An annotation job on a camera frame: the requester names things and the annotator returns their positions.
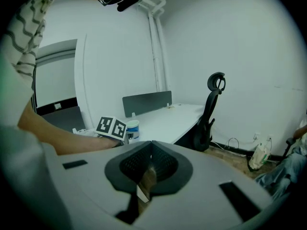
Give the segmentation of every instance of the white plastic bag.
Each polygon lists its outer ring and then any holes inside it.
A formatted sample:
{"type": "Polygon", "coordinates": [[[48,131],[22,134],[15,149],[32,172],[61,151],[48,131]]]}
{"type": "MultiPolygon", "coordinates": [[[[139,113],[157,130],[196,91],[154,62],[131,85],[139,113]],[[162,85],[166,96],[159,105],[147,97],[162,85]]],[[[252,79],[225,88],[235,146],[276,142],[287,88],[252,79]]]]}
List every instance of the white plastic bag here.
{"type": "Polygon", "coordinates": [[[265,164],[265,162],[269,159],[269,156],[271,154],[271,151],[267,146],[264,146],[262,143],[260,143],[256,150],[251,157],[248,165],[253,170],[258,170],[260,167],[265,164]]]}

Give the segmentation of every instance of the striped shirt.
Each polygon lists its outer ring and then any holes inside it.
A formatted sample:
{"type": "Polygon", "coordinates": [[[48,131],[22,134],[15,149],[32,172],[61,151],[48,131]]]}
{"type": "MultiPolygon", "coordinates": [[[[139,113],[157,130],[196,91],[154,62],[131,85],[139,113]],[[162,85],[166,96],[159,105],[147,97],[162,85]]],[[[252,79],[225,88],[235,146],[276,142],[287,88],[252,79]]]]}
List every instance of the striped shirt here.
{"type": "Polygon", "coordinates": [[[13,16],[0,42],[0,50],[28,87],[46,26],[44,16],[53,0],[28,0],[13,16]]]}

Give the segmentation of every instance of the black mesh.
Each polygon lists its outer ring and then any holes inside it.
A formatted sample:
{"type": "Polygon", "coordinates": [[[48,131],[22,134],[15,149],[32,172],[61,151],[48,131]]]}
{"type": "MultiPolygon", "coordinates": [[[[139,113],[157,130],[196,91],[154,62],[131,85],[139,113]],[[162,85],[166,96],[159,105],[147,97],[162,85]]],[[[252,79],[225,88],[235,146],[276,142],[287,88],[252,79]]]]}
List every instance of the black mesh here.
{"type": "Polygon", "coordinates": [[[150,146],[147,146],[132,154],[128,158],[124,159],[119,165],[120,170],[136,184],[141,181],[144,173],[151,164],[150,148],[150,146]]]}
{"type": "Polygon", "coordinates": [[[156,146],[152,148],[152,163],[158,182],[172,176],[178,168],[178,161],[156,146]]]}

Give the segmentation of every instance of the man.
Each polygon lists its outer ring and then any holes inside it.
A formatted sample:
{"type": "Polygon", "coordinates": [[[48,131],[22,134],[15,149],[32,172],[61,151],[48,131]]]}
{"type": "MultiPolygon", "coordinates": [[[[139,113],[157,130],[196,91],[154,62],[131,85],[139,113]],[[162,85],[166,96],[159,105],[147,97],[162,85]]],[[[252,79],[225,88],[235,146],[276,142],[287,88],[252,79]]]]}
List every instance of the man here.
{"type": "Polygon", "coordinates": [[[300,139],[299,146],[295,147],[273,171],[261,174],[255,179],[270,192],[274,200],[287,193],[290,184],[297,183],[307,164],[307,115],[302,120],[300,128],[293,134],[293,139],[300,139]]]}
{"type": "Polygon", "coordinates": [[[18,109],[18,105],[24,105],[12,101],[17,94],[20,95],[20,99],[26,98],[26,94],[22,95],[22,92],[29,94],[33,81],[35,58],[46,26],[44,16],[52,2],[53,0],[26,0],[17,10],[2,37],[1,54],[10,63],[11,68],[16,70],[21,80],[16,79],[16,84],[13,85],[13,77],[6,77],[14,75],[10,69],[6,68],[3,70],[4,73],[0,73],[4,79],[2,82],[10,78],[11,80],[7,81],[8,84],[17,89],[12,90],[3,83],[2,87],[9,89],[12,94],[7,97],[4,93],[0,93],[0,112],[2,112],[0,125],[16,126],[18,124],[20,129],[34,133],[41,142],[51,144],[58,155],[112,148],[117,145],[117,141],[78,136],[51,125],[33,111],[30,100],[26,107],[20,107],[23,110],[22,114],[18,114],[18,111],[7,110],[8,108],[18,109]],[[19,120],[17,124],[11,120],[13,115],[19,120]]]}

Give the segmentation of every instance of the floor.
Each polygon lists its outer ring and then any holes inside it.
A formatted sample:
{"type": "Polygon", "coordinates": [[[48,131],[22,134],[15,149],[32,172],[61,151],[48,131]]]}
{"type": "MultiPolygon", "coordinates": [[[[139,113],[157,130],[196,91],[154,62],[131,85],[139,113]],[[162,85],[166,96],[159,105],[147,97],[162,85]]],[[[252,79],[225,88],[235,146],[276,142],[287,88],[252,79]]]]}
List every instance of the floor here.
{"type": "MultiPolygon", "coordinates": [[[[270,172],[276,167],[276,163],[268,161],[258,171],[251,172],[248,169],[249,158],[247,157],[242,157],[240,155],[236,155],[226,150],[214,147],[210,147],[204,153],[224,160],[225,162],[229,163],[231,166],[238,169],[239,171],[241,171],[246,176],[252,179],[255,179],[258,175],[262,173],[270,172]]],[[[141,182],[139,183],[139,188],[144,192],[145,196],[149,198],[150,188],[155,184],[156,184],[155,172],[154,169],[150,168],[144,174],[141,182]]],[[[149,204],[150,202],[144,203],[141,199],[138,198],[139,214],[141,214],[146,209],[146,207],[148,207],[149,204]]]]}

